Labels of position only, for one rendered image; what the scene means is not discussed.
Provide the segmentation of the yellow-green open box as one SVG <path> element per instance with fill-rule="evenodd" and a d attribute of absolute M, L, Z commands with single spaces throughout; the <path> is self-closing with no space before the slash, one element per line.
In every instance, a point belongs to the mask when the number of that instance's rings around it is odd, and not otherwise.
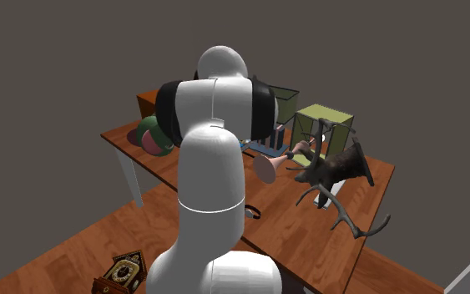
<path fill-rule="evenodd" d="M 314 134 L 318 128 L 317 120 L 319 118 L 351 127 L 354 116 L 320 104 L 313 104 L 298 110 L 293 119 L 290 150 L 293 150 L 301 140 L 311 140 L 308 135 L 302 134 L 302 132 Z M 325 135 L 325 139 L 321 144 L 320 157 L 324 159 L 327 155 L 338 154 L 345 149 L 350 130 L 347 127 L 337 125 L 330 131 L 327 127 L 323 127 L 322 133 Z"/>

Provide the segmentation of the green and pink round toy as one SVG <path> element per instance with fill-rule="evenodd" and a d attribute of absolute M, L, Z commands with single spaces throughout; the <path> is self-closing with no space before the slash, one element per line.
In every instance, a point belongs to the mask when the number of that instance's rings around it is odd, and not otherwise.
<path fill-rule="evenodd" d="M 166 156 L 174 149 L 173 142 L 159 127 L 154 115 L 143 118 L 136 128 L 128 132 L 127 139 L 152 156 Z"/>

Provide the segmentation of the blue tray with dark blocks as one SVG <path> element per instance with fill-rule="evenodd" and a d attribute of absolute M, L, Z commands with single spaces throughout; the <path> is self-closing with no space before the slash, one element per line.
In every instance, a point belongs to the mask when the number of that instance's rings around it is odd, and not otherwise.
<path fill-rule="evenodd" d="M 240 148 L 242 151 L 254 150 L 271 158 L 280 157 L 289 148 L 284 138 L 285 127 L 283 124 L 277 124 L 269 137 L 257 141 L 243 140 L 240 142 Z"/>

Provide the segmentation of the brown deer head with antlers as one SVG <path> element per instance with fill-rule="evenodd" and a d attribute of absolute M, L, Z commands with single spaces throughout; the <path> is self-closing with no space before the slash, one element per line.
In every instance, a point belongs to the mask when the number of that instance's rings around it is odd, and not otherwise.
<path fill-rule="evenodd" d="M 365 176 L 369 185 L 374 186 L 374 180 L 358 138 L 356 136 L 351 137 L 353 145 L 347 150 L 338 154 L 327 155 L 324 159 L 320 157 L 324 127 L 328 130 L 333 130 L 335 126 L 342 126 L 347 128 L 353 134 L 355 134 L 356 131 L 346 124 L 337 123 L 327 119 L 319 118 L 317 121 L 319 127 L 315 134 L 302 132 L 302 134 L 309 135 L 314 138 L 316 142 L 315 152 L 311 151 L 311 144 L 306 141 L 301 141 L 299 145 L 299 152 L 310 161 L 310 164 L 305 167 L 288 168 L 288 170 L 299 170 L 299 173 L 294 178 L 295 181 L 308 183 L 311 187 L 302 193 L 296 202 L 296 205 L 299 205 L 304 197 L 310 192 L 318 190 L 319 200 L 317 208 L 321 209 L 323 207 L 323 201 L 331 200 L 338 211 L 338 217 L 332 225 L 331 231 L 334 230 L 341 221 L 345 221 L 351 229 L 355 239 L 363 236 L 374 236 L 385 228 L 391 219 L 391 216 L 387 215 L 384 221 L 376 229 L 362 231 L 352 221 L 340 201 L 331 193 L 331 188 L 334 184 L 342 180 L 348 180 L 360 176 Z"/>

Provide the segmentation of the orange-brown box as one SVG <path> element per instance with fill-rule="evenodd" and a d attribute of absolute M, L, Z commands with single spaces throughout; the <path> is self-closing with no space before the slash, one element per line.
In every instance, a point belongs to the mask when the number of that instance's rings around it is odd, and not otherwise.
<path fill-rule="evenodd" d="M 155 113 L 155 103 L 158 92 L 159 91 L 156 89 L 136 95 L 142 119 Z"/>

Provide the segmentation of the wooden table with white legs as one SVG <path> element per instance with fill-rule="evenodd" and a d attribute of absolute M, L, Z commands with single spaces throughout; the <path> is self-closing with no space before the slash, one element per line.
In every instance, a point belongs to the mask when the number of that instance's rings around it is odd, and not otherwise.
<path fill-rule="evenodd" d="M 134 144 L 138 122 L 104 132 L 101 137 L 176 192 L 179 149 L 165 157 L 146 154 Z M 259 220 L 246 218 L 242 240 L 270 256 L 315 294 L 344 294 L 365 238 L 355 240 L 345 222 L 330 231 L 337 209 L 334 205 L 327 210 L 315 208 L 311 198 L 317 192 L 295 205 L 309 185 L 295 182 L 296 173 L 284 170 L 297 166 L 294 162 L 286 161 L 278 169 L 276 181 L 267 185 L 256 176 L 253 158 L 248 154 L 242 156 L 245 201 L 262 213 Z M 363 231 L 370 230 L 395 169 L 394 165 L 369 156 L 366 160 L 375 185 L 369 186 L 365 177 L 349 179 L 337 194 L 348 215 Z"/>

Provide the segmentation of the pink horn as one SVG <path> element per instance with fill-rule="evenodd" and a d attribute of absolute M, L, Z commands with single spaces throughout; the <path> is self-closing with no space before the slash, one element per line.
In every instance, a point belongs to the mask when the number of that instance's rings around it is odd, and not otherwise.
<path fill-rule="evenodd" d="M 292 151 L 286 151 L 284 155 L 275 158 L 268 158 L 264 155 L 256 156 L 253 160 L 254 172 L 261 181 L 266 184 L 272 184 L 276 179 L 277 168 L 286 160 L 292 160 L 301 150 L 310 148 L 313 142 L 313 139 L 309 142 L 302 140 L 296 143 Z"/>

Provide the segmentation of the white flat block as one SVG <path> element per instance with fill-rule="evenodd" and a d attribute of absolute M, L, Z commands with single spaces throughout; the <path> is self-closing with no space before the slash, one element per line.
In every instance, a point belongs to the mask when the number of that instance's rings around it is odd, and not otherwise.
<path fill-rule="evenodd" d="M 331 188 L 331 193 L 334 196 L 337 196 L 338 192 L 340 191 L 341 187 L 345 184 L 345 182 L 346 182 L 345 180 L 341 180 L 335 183 Z M 313 200 L 313 204 L 318 205 L 319 199 L 320 199 L 320 195 L 317 195 L 316 198 Z M 332 203 L 331 199 L 327 199 L 326 203 L 322 206 L 322 209 L 327 210 L 330 207 L 331 203 Z"/>

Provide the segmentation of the brown cuckoo clock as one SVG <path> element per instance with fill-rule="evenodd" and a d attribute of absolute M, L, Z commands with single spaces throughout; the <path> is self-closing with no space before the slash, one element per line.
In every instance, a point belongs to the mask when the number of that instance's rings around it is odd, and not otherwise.
<path fill-rule="evenodd" d="M 134 294 L 146 279 L 148 269 L 142 251 L 114 256 L 113 265 L 93 279 L 91 294 Z"/>

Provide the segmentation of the dark olive open box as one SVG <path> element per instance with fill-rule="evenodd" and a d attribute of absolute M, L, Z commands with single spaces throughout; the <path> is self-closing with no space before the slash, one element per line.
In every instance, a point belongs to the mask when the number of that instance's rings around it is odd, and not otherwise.
<path fill-rule="evenodd" d="M 270 86 L 270 88 L 274 91 L 278 103 L 279 112 L 276 123 L 286 124 L 294 117 L 297 110 L 299 91 L 278 86 Z"/>

